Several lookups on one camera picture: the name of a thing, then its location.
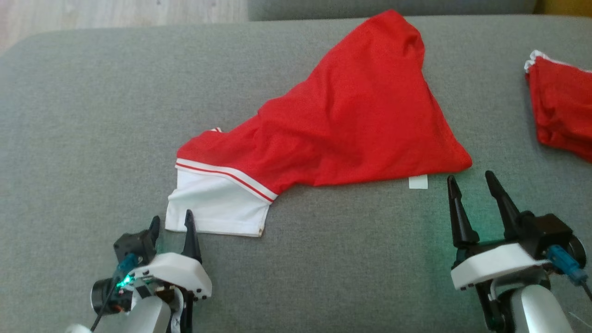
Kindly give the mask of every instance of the clothing label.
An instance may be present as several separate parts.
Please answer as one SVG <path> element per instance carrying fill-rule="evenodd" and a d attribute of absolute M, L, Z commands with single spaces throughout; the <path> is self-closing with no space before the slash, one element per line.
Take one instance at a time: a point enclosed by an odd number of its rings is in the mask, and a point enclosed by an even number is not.
<path fill-rule="evenodd" d="M 427 190 L 427 175 L 409 177 L 409 188 Z"/>

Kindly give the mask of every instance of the folded red garment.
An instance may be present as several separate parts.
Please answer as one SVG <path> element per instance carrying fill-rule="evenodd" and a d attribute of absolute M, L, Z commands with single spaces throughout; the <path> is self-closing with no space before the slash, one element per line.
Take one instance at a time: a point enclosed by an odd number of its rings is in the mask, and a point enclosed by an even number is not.
<path fill-rule="evenodd" d="M 525 70 L 538 141 L 592 162 L 592 72 L 538 50 Z"/>
<path fill-rule="evenodd" d="M 294 184 L 350 184 L 469 168 L 470 156 L 424 80 L 423 57 L 420 33 L 398 13 L 368 19 L 308 79 L 265 103 L 256 116 L 228 133 L 207 131 L 179 149 L 176 167 L 183 180 L 169 197 L 166 227 L 184 230 L 184 209 L 192 208 L 200 231 L 258 236 L 267 212 L 259 204 L 270 204 Z M 203 177 L 231 183 L 213 185 Z M 206 199 L 210 212 L 204 212 L 201 193 L 224 200 L 222 185 L 249 193 L 259 200 L 257 208 L 241 197 L 235 206 L 247 216 L 220 214 L 212 208 L 219 204 Z"/>

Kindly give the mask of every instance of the robotic arm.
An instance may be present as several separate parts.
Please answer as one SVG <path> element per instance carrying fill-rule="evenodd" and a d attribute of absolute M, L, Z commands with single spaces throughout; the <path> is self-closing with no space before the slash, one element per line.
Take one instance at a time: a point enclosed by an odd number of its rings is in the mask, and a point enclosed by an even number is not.
<path fill-rule="evenodd" d="M 91 305 L 93 326 L 71 325 L 66 333 L 93 332 L 104 315 L 126 313 L 121 333 L 191 333 L 193 303 L 212 295 L 212 282 L 201 263 L 193 214 L 185 215 L 187 234 L 180 254 L 156 254 L 160 219 L 113 245 L 119 262 L 111 278 L 95 282 Z"/>
<path fill-rule="evenodd" d="M 485 173 L 504 225 L 504 239 L 480 242 L 448 177 L 452 243 L 457 248 L 451 276 L 456 289 L 474 287 L 485 323 L 498 333 L 573 332 L 555 296 L 549 274 L 565 274 L 576 286 L 587 275 L 582 243 L 554 214 L 519 212 L 491 171 Z"/>

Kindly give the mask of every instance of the couch cushion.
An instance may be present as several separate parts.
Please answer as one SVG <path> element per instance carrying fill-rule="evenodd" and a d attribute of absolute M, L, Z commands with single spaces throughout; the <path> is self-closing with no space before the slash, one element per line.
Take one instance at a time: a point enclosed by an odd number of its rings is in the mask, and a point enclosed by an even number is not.
<path fill-rule="evenodd" d="M 538 144 L 523 65 L 539 49 L 592 68 L 592 20 L 408 20 L 426 45 L 432 93 L 474 160 L 457 180 L 481 239 L 503 231 L 484 179 L 492 169 L 518 208 L 554 212 L 590 247 L 592 165 Z M 90 288 L 117 263 L 111 244 L 165 212 L 176 150 L 253 116 L 360 22 L 67 31 L 0 57 L 0 331 L 90 325 Z M 263 237 L 202 235 L 214 289 L 197 303 L 195 326 L 484 331 L 477 295 L 457 292 L 450 278 L 446 176 L 431 175 L 428 190 L 409 190 L 407 180 L 292 188 L 271 206 Z M 163 232 L 159 251 L 180 251 L 183 238 Z M 553 284 L 566 312 L 592 322 L 580 289 Z M 98 332 L 122 319 L 106 317 Z"/>
<path fill-rule="evenodd" d="M 249 20 L 353 18 L 394 9 L 402 15 L 532 14 L 536 0 L 251 0 Z"/>

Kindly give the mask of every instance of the red cloth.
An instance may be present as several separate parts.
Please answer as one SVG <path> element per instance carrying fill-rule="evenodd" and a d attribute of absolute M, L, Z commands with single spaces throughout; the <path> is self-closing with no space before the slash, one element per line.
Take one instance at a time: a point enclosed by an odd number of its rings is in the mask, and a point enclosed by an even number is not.
<path fill-rule="evenodd" d="M 534 51 L 526 79 L 538 141 L 592 162 L 592 72 Z"/>
<path fill-rule="evenodd" d="M 274 194 L 294 184 L 467 169 L 471 157 L 423 78 L 423 56 L 420 33 L 401 15 L 372 17 L 332 48 L 306 81 L 265 103 L 256 116 L 228 133 L 207 131 L 184 144 L 177 168 L 207 172 L 205 165 L 215 166 L 211 172 L 256 190 L 255 180 Z"/>

